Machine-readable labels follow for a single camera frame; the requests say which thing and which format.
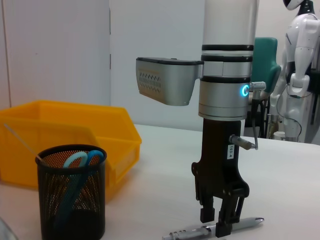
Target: cable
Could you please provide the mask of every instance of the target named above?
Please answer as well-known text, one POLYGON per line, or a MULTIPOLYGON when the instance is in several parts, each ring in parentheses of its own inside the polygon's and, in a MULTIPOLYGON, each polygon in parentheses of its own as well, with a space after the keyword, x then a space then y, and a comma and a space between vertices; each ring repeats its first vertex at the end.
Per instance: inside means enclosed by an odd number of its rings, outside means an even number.
POLYGON ((260 130, 259 130, 259 138, 265 139, 265 115, 266 108, 263 101, 260 101, 260 130))
POLYGON ((253 136, 254 136, 254 144, 256 150, 258 150, 258 135, 256 130, 256 116, 258 112, 260 101, 257 99, 252 99, 251 103, 251 120, 252 120, 252 128, 253 128, 253 136))
MULTIPOLYGON (((285 90, 288 92, 288 86, 289 86, 288 84, 285 86, 285 88, 283 89, 283 91, 282 91, 279 99, 280 99, 281 96, 284 94, 285 90)), ((301 135, 301 133, 302 133, 302 125, 301 125, 300 122, 298 122, 297 120, 295 120, 295 119, 293 119, 293 118, 290 118, 290 117, 283 116, 282 114, 280 114, 279 108, 278 108, 278 106, 279 106, 279 99, 278 99, 278 101, 276 102, 276 111, 277 111, 277 113, 279 114, 279 116, 281 116, 281 117, 284 118, 284 119, 292 120, 292 121, 294 121, 295 123, 298 123, 299 126, 300 126, 300 133, 299 133, 298 137, 296 138, 296 141, 298 142, 299 137, 300 137, 300 135, 301 135)))
POLYGON ((288 84, 286 85, 286 93, 290 96, 290 97, 293 97, 293 98, 297 98, 297 99, 304 99, 304 98, 307 98, 309 97, 310 95, 312 95, 312 92, 309 93, 309 95, 307 96, 297 96, 297 95, 290 95, 289 92, 288 92, 288 84))

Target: white door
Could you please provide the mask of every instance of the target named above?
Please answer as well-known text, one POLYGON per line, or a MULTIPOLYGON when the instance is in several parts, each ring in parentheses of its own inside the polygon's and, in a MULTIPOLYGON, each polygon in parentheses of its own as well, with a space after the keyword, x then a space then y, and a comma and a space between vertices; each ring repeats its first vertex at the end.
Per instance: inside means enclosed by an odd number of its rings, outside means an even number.
POLYGON ((12 105, 110 104, 109 0, 3 0, 12 105))
POLYGON ((10 107, 9 82, 6 57, 6 40, 2 6, 0 5, 0 110, 10 107))

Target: pen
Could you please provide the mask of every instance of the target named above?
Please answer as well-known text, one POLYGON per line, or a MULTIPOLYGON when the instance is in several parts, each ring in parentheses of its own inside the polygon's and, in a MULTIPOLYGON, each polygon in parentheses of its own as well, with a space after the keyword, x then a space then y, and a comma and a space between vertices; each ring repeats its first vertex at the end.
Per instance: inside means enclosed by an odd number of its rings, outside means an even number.
POLYGON ((38 155, 36 154, 35 151, 33 151, 31 149, 31 147, 18 135, 18 133, 16 133, 11 127, 9 127, 7 124, 3 124, 6 129, 8 129, 10 131, 10 133, 12 133, 25 147, 26 149, 29 150, 30 153, 32 153, 33 155, 36 156, 37 159, 40 160, 41 163, 43 163, 44 165, 47 165, 47 163, 38 155))
MULTIPOLYGON (((248 228, 253 228, 265 221, 262 217, 249 217, 241 219, 239 223, 232 225, 232 231, 238 231, 248 228)), ((204 237, 213 237, 216 232, 216 225, 205 225, 197 229, 186 231, 182 230, 179 232, 171 232, 169 236, 162 237, 162 240, 191 240, 194 238, 201 239, 204 237)))
POLYGON ((18 240, 10 227, 0 217, 0 240, 18 240))

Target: silver pen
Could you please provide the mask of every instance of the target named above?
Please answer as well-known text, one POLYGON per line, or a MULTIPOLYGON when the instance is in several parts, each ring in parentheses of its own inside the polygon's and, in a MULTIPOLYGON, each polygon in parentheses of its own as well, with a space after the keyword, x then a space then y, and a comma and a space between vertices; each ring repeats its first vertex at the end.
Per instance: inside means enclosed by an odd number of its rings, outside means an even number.
MULTIPOLYGON (((249 217, 241 219, 239 223, 232 225, 232 231, 238 231, 242 229, 248 229, 258 226, 265 221, 262 217, 249 217)), ((215 236, 216 225, 201 226, 197 229, 186 231, 171 232, 169 236, 162 237, 162 240, 192 240, 202 239, 215 236)))

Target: teal chair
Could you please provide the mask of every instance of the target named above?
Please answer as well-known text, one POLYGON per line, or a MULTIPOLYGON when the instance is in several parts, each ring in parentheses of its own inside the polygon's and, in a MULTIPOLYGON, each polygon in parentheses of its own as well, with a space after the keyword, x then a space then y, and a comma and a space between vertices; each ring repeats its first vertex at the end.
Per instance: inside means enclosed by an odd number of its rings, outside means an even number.
MULTIPOLYGON (((273 37, 257 37, 254 43, 252 62, 252 82, 265 82, 266 89, 261 94, 260 112, 256 118, 256 126, 260 127, 259 137, 267 137, 267 122, 270 106, 270 95, 275 90, 281 66, 277 64, 278 40, 273 37)), ((252 127, 251 113, 245 121, 245 127, 252 127)))
POLYGON ((254 43, 252 82, 265 82, 264 99, 275 90, 281 72, 277 64, 278 40, 273 37, 257 37, 254 43))

